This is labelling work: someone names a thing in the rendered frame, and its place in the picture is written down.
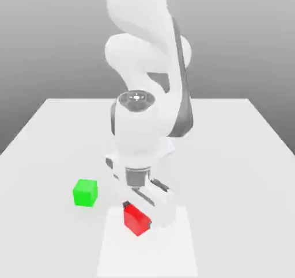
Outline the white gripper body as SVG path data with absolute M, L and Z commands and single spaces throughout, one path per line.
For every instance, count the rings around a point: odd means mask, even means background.
M 121 202 L 129 202 L 152 221 L 153 228 L 168 227 L 176 216 L 174 191 L 157 179 L 147 179 L 144 186 L 128 186 L 114 179 L 114 188 Z

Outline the small red cube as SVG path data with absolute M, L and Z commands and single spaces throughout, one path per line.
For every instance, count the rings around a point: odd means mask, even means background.
M 123 216 L 124 225 L 136 236 L 140 236 L 149 230 L 148 223 L 151 219 L 132 204 L 124 208 Z

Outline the small green cube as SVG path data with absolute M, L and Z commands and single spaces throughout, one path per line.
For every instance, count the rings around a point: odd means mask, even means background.
M 82 207 L 93 207 L 98 197 L 97 181 L 79 179 L 73 188 L 74 204 Z

